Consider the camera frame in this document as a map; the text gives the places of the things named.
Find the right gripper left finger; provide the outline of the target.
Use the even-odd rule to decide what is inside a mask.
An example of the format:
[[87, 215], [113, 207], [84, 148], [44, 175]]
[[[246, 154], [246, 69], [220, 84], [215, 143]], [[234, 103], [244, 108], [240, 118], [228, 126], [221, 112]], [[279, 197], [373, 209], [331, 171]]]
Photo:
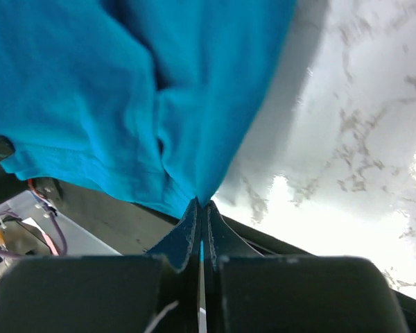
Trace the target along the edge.
[[200, 211], [197, 198], [192, 199], [178, 224], [147, 255], [162, 256], [173, 270], [183, 272], [200, 260]]

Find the blue t shirt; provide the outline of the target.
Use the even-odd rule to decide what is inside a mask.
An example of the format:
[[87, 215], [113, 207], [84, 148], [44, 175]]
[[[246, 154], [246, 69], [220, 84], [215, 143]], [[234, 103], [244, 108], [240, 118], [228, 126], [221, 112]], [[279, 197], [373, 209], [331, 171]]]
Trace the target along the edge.
[[223, 181], [294, 1], [0, 1], [2, 162], [180, 218]]

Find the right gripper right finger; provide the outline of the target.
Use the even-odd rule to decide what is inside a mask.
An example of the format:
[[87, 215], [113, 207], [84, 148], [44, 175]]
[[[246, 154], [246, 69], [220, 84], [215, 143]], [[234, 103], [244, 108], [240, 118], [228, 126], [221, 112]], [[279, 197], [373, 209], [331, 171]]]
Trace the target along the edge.
[[222, 257], [262, 257], [225, 222], [211, 200], [202, 210], [204, 260], [213, 271], [218, 270]]

